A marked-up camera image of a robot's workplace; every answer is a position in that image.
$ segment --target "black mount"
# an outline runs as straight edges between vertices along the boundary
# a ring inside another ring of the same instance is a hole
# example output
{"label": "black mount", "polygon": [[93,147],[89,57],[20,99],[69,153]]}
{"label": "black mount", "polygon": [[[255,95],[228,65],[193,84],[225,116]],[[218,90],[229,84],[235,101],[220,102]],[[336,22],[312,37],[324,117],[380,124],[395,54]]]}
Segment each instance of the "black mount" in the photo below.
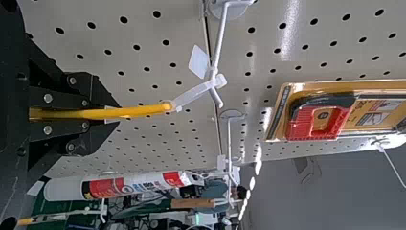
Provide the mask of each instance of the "black mount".
{"label": "black mount", "polygon": [[25,193],[61,156],[94,153],[119,122],[30,120],[30,108],[120,107],[97,76],[64,73],[26,35],[15,0],[0,0],[0,229],[13,229]]}

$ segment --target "caulk tube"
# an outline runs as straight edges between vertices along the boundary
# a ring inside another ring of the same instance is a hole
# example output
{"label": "caulk tube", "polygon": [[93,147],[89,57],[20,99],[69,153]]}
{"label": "caulk tube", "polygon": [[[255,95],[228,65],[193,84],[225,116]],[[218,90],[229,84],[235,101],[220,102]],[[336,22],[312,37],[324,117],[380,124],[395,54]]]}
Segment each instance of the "caulk tube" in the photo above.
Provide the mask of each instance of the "caulk tube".
{"label": "caulk tube", "polygon": [[48,201],[101,199],[149,191],[203,185],[190,172],[101,173],[51,179],[44,188]]}

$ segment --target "screw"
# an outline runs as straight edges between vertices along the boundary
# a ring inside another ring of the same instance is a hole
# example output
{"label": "screw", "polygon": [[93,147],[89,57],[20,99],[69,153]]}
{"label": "screw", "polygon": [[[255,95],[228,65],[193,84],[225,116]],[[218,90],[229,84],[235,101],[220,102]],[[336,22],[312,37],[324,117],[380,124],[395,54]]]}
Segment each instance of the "screw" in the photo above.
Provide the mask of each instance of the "screw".
{"label": "screw", "polygon": [[75,78],[70,78],[70,79],[69,79],[69,83],[71,83],[71,84],[76,84],[77,81],[76,81]]}
{"label": "screw", "polygon": [[68,149],[69,152],[75,150],[75,145],[73,143],[68,143],[66,145],[66,149]]}
{"label": "screw", "polygon": [[17,149],[18,156],[25,156],[26,154],[27,154],[27,151],[24,148],[20,147]]}
{"label": "screw", "polygon": [[52,127],[51,126],[45,126],[44,127],[44,133],[45,135],[49,135],[52,133]]}
{"label": "screw", "polygon": [[89,128],[89,124],[88,123],[82,123],[81,127],[83,127],[83,129],[87,129],[87,128]]}
{"label": "screw", "polygon": [[51,94],[45,94],[44,95],[44,101],[45,101],[45,103],[50,103],[52,100],[53,100],[54,98],[52,97],[52,95]]}

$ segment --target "yellow bar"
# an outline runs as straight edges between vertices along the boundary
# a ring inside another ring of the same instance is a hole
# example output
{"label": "yellow bar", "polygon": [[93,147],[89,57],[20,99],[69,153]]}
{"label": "yellow bar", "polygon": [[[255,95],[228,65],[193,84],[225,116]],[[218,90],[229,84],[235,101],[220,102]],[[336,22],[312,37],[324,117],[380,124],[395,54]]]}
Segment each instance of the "yellow bar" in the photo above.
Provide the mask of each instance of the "yellow bar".
{"label": "yellow bar", "polygon": [[32,218],[21,218],[21,219],[18,220],[17,225],[18,226],[26,226],[26,225],[30,225],[31,223],[33,223]]}
{"label": "yellow bar", "polygon": [[172,111],[171,103],[155,103],[151,105],[127,107],[127,108],[107,108],[107,109],[86,109],[75,111],[49,111],[31,108],[30,119],[91,119],[104,120],[115,118],[131,118],[146,115],[161,114]]}

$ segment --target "white pegboard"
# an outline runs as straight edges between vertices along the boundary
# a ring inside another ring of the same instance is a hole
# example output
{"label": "white pegboard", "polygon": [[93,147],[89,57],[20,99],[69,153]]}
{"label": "white pegboard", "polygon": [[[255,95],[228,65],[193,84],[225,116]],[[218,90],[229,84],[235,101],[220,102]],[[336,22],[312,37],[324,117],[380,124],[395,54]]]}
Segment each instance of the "white pegboard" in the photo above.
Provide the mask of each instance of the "white pegboard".
{"label": "white pegboard", "polygon": [[[194,44],[206,47],[201,2],[20,2],[27,32],[64,71],[101,77],[122,106],[172,99],[202,82],[188,69]],[[403,78],[406,2],[259,0],[226,26],[219,90],[227,109],[247,114],[232,124],[233,155],[245,162],[374,149],[372,139],[263,143],[280,86],[296,81]],[[218,21],[208,17],[214,47]],[[49,176],[215,167],[220,153],[215,110],[206,95],[188,110],[123,121],[101,149],[62,158]],[[225,151],[225,129],[221,146]],[[391,147],[403,143],[392,136]]]}
{"label": "white pegboard", "polygon": [[[226,25],[219,70],[228,85],[225,106],[246,119],[232,125],[233,155],[245,162],[375,149],[372,139],[264,143],[285,82],[405,78],[405,1],[259,0]],[[211,44],[218,20],[209,16]],[[226,126],[220,126],[226,152]],[[394,146],[403,136],[388,136]]]}
{"label": "white pegboard", "polygon": [[[197,1],[21,1],[27,32],[63,71],[101,78],[121,106],[174,99],[202,82],[188,68],[206,49]],[[219,155],[209,95],[180,113],[123,120],[95,154],[63,157],[50,177],[200,169]]]}

